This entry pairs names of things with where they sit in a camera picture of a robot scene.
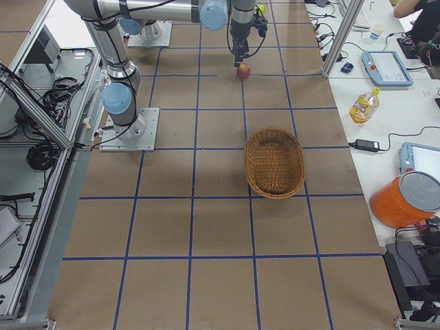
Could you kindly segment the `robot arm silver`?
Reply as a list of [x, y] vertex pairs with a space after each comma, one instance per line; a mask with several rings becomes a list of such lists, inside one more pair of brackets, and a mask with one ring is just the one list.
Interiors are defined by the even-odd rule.
[[129, 60], [118, 18], [105, 18], [97, 1], [67, 1], [68, 7], [80, 15], [89, 30], [109, 77], [102, 92], [102, 104], [113, 121], [116, 135], [123, 140], [140, 137], [145, 130], [137, 110], [140, 72]]
[[226, 26], [226, 43], [235, 67], [258, 52], [249, 49], [251, 29], [262, 41], [267, 34], [267, 19], [254, 1], [121, 1], [119, 13], [125, 19], [200, 23], [208, 30]]

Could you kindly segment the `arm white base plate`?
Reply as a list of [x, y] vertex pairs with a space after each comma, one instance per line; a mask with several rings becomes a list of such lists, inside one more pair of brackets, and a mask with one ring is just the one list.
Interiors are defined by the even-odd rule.
[[111, 117], [108, 116], [106, 125], [113, 126], [113, 128], [104, 131], [102, 135], [103, 143], [98, 145], [100, 151], [154, 151], [160, 109], [140, 108], [137, 112], [137, 120], [127, 131], [125, 131], [125, 128], [115, 126]]
[[173, 24], [170, 21], [156, 21], [146, 25], [137, 35], [129, 37], [128, 47], [161, 48], [168, 47], [171, 40]]

